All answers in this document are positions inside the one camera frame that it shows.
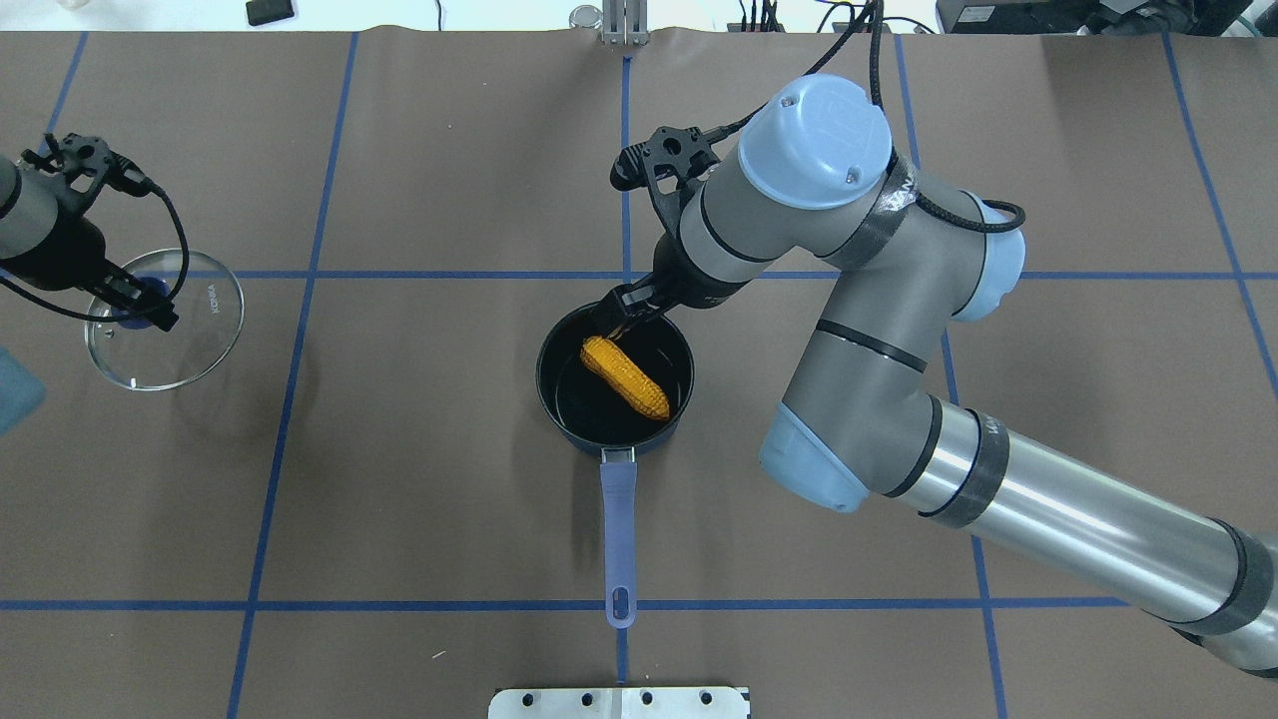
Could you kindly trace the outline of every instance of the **corn cob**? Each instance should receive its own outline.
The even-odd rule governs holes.
[[[630,407],[649,420],[670,420],[670,400],[611,338],[594,335],[581,344],[581,364],[603,378]]]

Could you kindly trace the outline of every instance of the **yellow corn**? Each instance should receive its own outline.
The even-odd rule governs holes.
[[[670,400],[666,393],[611,338],[599,335],[587,338],[581,344],[581,364],[603,378],[635,412],[649,420],[670,420]]]

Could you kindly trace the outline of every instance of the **light blue joint cap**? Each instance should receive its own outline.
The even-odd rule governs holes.
[[[781,487],[835,512],[856,512],[870,496],[847,465],[785,405],[777,405],[759,464]]]
[[[45,386],[0,346],[0,435],[45,401]]]
[[[750,117],[736,152],[763,194],[800,209],[828,209],[878,183],[892,156],[892,130],[852,80],[804,75]]]
[[[980,204],[982,217],[987,222],[1006,222],[1007,217],[1001,215],[980,197],[973,194]],[[1020,229],[985,235],[985,266],[980,271],[980,280],[976,281],[976,290],[962,309],[955,313],[953,318],[960,322],[975,322],[988,317],[1003,295],[1012,291],[1021,278],[1021,269],[1025,268],[1025,235]]]

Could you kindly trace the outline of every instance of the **pot handle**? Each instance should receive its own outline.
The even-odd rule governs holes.
[[[603,608],[608,624],[625,630],[635,621],[635,451],[604,450],[599,465],[603,487]]]

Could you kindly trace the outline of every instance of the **white bracket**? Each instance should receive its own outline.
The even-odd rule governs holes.
[[[488,719],[750,719],[746,687],[506,690]]]
[[[604,45],[648,45],[648,0],[603,0]]]

